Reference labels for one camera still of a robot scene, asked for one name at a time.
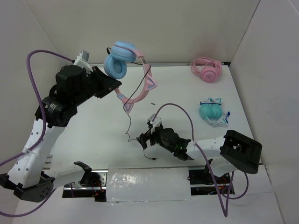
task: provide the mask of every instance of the headphones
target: headphones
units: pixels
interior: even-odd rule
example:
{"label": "headphones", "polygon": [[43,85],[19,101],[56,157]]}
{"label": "headphones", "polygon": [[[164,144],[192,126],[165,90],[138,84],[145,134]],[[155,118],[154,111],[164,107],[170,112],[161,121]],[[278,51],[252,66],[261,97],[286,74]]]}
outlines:
{"label": "headphones", "polygon": [[114,90],[118,99],[122,101],[127,114],[132,110],[134,103],[143,100],[150,90],[157,87],[157,82],[151,76],[150,65],[144,59],[144,54],[140,52],[134,44],[124,41],[117,41],[111,48],[111,54],[109,54],[104,61],[106,74],[114,79],[122,79],[127,73],[126,62],[134,62],[137,57],[142,61],[145,76],[144,86],[139,96],[129,100],[121,93],[119,88]]}
{"label": "headphones", "polygon": [[[199,70],[196,67],[197,65],[203,65],[204,67],[202,70]],[[207,57],[200,57],[191,62],[191,71],[194,75],[200,76],[205,82],[211,83],[221,74],[222,66],[220,61]]]}
{"label": "headphones", "polygon": [[228,112],[227,114],[223,113],[221,107],[221,98],[215,100],[209,98],[207,101],[200,102],[199,115],[211,126],[216,124],[227,125],[227,118],[230,116],[230,112]]}

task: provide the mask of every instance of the blue and pink headphones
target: blue and pink headphones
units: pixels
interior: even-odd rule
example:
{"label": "blue and pink headphones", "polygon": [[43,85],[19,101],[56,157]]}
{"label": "blue and pink headphones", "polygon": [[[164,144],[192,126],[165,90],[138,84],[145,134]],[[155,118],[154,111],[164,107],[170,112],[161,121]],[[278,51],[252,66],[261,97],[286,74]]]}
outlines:
{"label": "blue and pink headphones", "polygon": [[126,62],[134,62],[137,57],[142,61],[145,75],[144,86],[139,96],[135,99],[128,99],[121,93],[119,88],[115,89],[117,97],[122,101],[127,114],[132,110],[134,103],[143,100],[150,90],[157,87],[157,82],[151,76],[150,65],[144,59],[144,54],[140,52],[134,44],[124,41],[117,41],[111,48],[111,54],[109,54],[104,61],[106,74],[114,79],[121,79],[124,78],[127,73]]}
{"label": "blue and pink headphones", "polygon": [[215,100],[208,98],[207,101],[200,102],[199,115],[211,126],[216,124],[227,125],[230,112],[223,113],[221,98]]}

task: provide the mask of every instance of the ear cup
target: ear cup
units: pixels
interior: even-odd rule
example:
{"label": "ear cup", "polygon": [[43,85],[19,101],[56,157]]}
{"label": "ear cup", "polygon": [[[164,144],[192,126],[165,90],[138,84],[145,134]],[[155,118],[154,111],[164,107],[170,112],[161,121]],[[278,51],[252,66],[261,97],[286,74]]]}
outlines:
{"label": "ear cup", "polygon": [[125,62],[134,62],[136,60],[136,55],[127,49],[117,47],[119,45],[121,47],[136,49],[135,45],[129,42],[117,41],[114,46],[111,48],[111,56],[115,59]]}
{"label": "ear cup", "polygon": [[213,82],[218,77],[218,71],[216,68],[205,67],[201,70],[201,78],[207,83]]}
{"label": "ear cup", "polygon": [[214,119],[219,119],[220,117],[222,117],[222,108],[220,105],[218,104],[213,104],[211,105],[211,108],[213,110],[213,117]]}
{"label": "ear cup", "polygon": [[104,61],[106,74],[115,79],[122,79],[127,73],[127,64],[124,61],[115,59],[111,54]]}
{"label": "ear cup", "polygon": [[213,110],[210,104],[203,104],[199,108],[199,115],[202,119],[207,120],[208,118],[213,116]]}

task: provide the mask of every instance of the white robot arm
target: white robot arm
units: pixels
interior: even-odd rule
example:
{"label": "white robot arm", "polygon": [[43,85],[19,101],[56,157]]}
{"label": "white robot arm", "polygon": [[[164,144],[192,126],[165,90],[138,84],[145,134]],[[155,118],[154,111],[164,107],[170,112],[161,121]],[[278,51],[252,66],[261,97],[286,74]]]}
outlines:
{"label": "white robot arm", "polygon": [[120,81],[106,76],[96,66],[91,67],[88,57],[89,53],[82,51],[74,65],[64,66],[56,74],[57,84],[43,99],[47,124],[43,140],[32,151],[28,150],[41,137],[43,119],[39,107],[22,151],[24,155],[7,174],[0,175],[0,185],[13,190],[21,200],[40,202],[53,189],[70,182],[85,183],[91,175],[92,169],[79,161],[63,169],[42,171],[56,140],[77,113],[77,106],[92,96],[102,98],[121,85]]}
{"label": "white robot arm", "polygon": [[175,157],[186,161],[202,157],[195,145],[197,143],[207,157],[213,157],[210,165],[215,176],[221,177],[235,170],[257,173],[262,151],[259,142],[233,130],[221,137],[192,142],[190,139],[180,138],[172,128],[164,128],[161,118],[153,120],[154,116],[153,114],[148,119],[149,130],[136,138],[143,149],[147,148],[149,140],[151,146],[158,144]]}

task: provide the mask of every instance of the teal headphones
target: teal headphones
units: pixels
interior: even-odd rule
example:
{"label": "teal headphones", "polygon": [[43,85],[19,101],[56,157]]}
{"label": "teal headphones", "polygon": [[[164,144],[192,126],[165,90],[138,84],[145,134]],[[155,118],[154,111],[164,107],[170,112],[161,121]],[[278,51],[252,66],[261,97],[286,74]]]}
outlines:
{"label": "teal headphones", "polygon": [[221,98],[215,100],[208,98],[207,101],[200,102],[199,115],[211,126],[216,124],[227,125],[227,118],[230,116],[230,112],[227,114],[223,113]]}

